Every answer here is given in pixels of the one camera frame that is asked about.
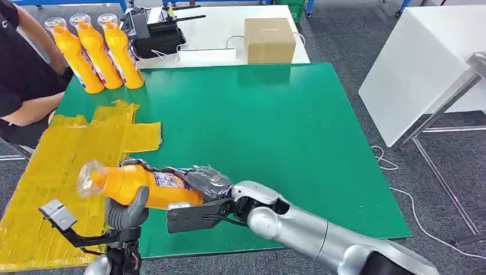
white power cord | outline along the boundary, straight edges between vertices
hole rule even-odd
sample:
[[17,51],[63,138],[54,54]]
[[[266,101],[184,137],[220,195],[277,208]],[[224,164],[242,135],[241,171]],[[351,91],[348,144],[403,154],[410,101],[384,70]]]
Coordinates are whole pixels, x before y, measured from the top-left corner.
[[[300,38],[302,39],[302,44],[304,44],[304,46],[305,46],[305,37],[302,34],[300,34],[298,32],[293,32],[292,34],[294,34],[294,35],[297,34],[298,36],[300,36]],[[230,37],[228,37],[228,39],[226,40],[226,43],[225,43],[225,49],[228,48],[229,41],[233,38],[236,38],[236,37],[245,38],[245,36],[230,36]]]
[[396,189],[396,188],[394,188],[394,187],[390,187],[390,189],[395,190],[395,191],[397,191],[397,192],[400,192],[400,193],[402,193],[402,194],[405,194],[405,195],[409,196],[409,198],[410,198],[410,200],[411,200],[411,209],[412,209],[412,211],[413,211],[413,217],[415,218],[415,221],[417,222],[418,227],[420,228],[420,230],[422,230],[422,232],[424,232],[424,233],[425,233],[425,235],[429,236],[429,237],[430,237],[430,238],[432,238],[432,239],[435,239],[436,241],[440,242],[440,243],[441,243],[441,244],[443,244],[443,245],[449,246],[450,248],[454,249],[455,251],[457,251],[457,252],[461,253],[462,255],[465,255],[465,256],[468,256],[468,257],[474,257],[474,258],[479,258],[479,259],[486,260],[486,257],[479,256],[479,255],[474,255],[474,254],[469,254],[469,253],[463,252],[463,251],[459,250],[458,248],[454,247],[453,245],[450,245],[450,244],[448,244],[448,243],[444,242],[443,240],[441,240],[441,239],[439,239],[439,238],[437,238],[437,237],[433,236],[432,234],[428,233],[427,231],[425,231],[425,229],[422,227],[422,225],[421,225],[421,224],[420,224],[420,222],[418,221],[417,213],[415,212],[415,203],[414,203],[414,201],[413,201],[413,197],[412,197],[412,196],[411,196],[409,193],[407,193],[407,192],[405,192],[405,191],[402,191],[402,190],[400,190],[400,189]]
[[[177,45],[176,50],[177,50],[177,55],[179,54],[179,52],[181,51],[181,47],[185,45],[184,44],[179,44]],[[141,62],[149,62],[151,58],[141,58],[140,56],[138,56],[138,54],[136,54],[135,52],[135,49],[133,47],[133,45],[130,47],[130,51],[132,52],[132,54],[138,58],[138,60],[140,60]],[[168,54],[165,54],[165,53],[162,53],[162,52],[159,52],[158,50],[150,50],[151,52],[155,53],[162,61],[167,61],[166,58],[164,58],[163,56],[169,56]]]
[[300,36],[300,38],[302,39],[302,44],[304,44],[304,46],[305,46],[305,37],[298,32],[294,32],[293,34],[297,34],[298,36]]
[[[385,152],[383,151],[383,149],[380,146],[374,145],[374,146],[371,146],[371,148],[379,148],[380,151],[381,151],[380,156],[375,156],[375,158],[377,159],[377,162],[384,161],[384,162],[386,162],[386,163],[394,166],[393,168],[387,168],[387,167],[381,167],[380,166],[381,169],[383,169],[383,170],[396,170],[396,169],[398,169],[398,165],[396,165],[395,163],[393,163],[393,162],[391,162],[391,161],[386,160],[386,159],[383,158],[383,155],[385,154]],[[425,229],[420,224],[420,221],[418,220],[417,213],[415,211],[415,201],[413,200],[413,197],[409,193],[407,193],[405,191],[402,191],[400,189],[397,189],[395,187],[391,187],[390,186],[390,189],[392,189],[392,190],[394,190],[396,192],[400,192],[402,194],[405,194],[405,195],[407,195],[410,198],[410,200],[411,200],[411,209],[412,209],[412,212],[413,212],[413,217],[415,218],[415,222],[417,223],[417,225],[420,228],[420,230],[422,230],[422,232],[424,232],[425,235],[427,235],[428,237],[430,237],[432,239],[435,239],[436,241],[440,242],[441,244],[443,244],[445,246],[448,246],[448,247],[454,249],[455,251],[461,253],[464,256],[468,256],[468,257],[473,257],[473,258],[479,258],[479,259],[486,260],[486,257],[463,252],[463,251],[459,250],[458,248],[454,247],[453,245],[450,245],[450,244],[446,243],[445,241],[443,241],[443,240],[441,240],[441,239],[433,236],[432,234],[428,233],[427,231],[425,231]]]
[[151,52],[155,53],[160,59],[165,62],[166,59],[163,56],[167,56],[165,53],[161,53],[158,50],[150,50]]
[[235,37],[240,37],[240,38],[245,38],[245,36],[230,36],[228,37],[228,39],[226,40],[226,43],[225,43],[225,49],[228,48],[228,45],[229,45],[229,41]]
[[391,161],[386,160],[386,159],[383,158],[383,155],[385,154],[383,148],[381,148],[378,145],[373,145],[373,146],[371,146],[371,148],[372,149],[373,148],[378,148],[381,151],[380,156],[375,156],[375,158],[377,159],[378,165],[379,165],[379,162],[380,161],[383,161],[383,162],[386,162],[386,163],[388,163],[389,165],[392,166],[392,167],[383,167],[383,166],[380,166],[381,169],[383,169],[383,170],[389,170],[389,171],[398,169],[398,165],[396,165],[395,163],[393,163],[393,162],[391,162]]

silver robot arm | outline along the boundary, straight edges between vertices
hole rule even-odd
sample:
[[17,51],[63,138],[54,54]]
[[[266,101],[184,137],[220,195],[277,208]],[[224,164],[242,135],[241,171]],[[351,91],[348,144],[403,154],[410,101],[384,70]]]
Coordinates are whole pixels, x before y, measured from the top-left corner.
[[417,253],[388,240],[347,230],[288,202],[282,195],[252,181],[235,184],[233,201],[260,202],[246,217],[248,227],[339,275],[438,275]]

cardboard box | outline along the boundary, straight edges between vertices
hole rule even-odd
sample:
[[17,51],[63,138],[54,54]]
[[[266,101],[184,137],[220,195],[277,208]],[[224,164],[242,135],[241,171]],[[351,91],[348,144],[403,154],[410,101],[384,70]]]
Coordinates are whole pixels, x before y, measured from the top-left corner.
[[248,64],[292,63],[295,39],[286,18],[245,19]]

person's arm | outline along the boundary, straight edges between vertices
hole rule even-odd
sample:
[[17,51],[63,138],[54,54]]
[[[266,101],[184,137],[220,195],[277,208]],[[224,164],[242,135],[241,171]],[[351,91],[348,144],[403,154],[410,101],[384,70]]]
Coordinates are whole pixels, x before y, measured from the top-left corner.
[[2,117],[2,119],[17,126],[27,126],[43,119],[55,110],[63,95],[64,92],[53,96],[24,101],[18,110]]
[[35,42],[37,42],[50,57],[49,65],[59,75],[64,73],[66,69],[64,65],[64,57],[57,49],[54,41],[49,37],[47,32],[39,23],[23,8],[15,5],[18,12],[19,27]]

bottle cap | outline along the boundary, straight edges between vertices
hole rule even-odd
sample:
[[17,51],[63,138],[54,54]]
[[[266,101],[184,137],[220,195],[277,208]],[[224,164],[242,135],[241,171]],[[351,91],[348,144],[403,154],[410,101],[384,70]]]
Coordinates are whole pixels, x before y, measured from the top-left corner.
[[118,17],[111,13],[105,13],[98,17],[98,24],[104,29],[118,28]]
[[62,33],[66,30],[66,20],[60,17],[49,18],[44,22],[44,27],[51,33]]
[[96,160],[86,162],[77,177],[77,193],[82,198],[99,194],[103,190],[106,177],[106,169],[101,163]]
[[69,19],[69,23],[74,26],[77,30],[86,29],[88,26],[91,26],[91,17],[85,13],[78,13],[71,16]]

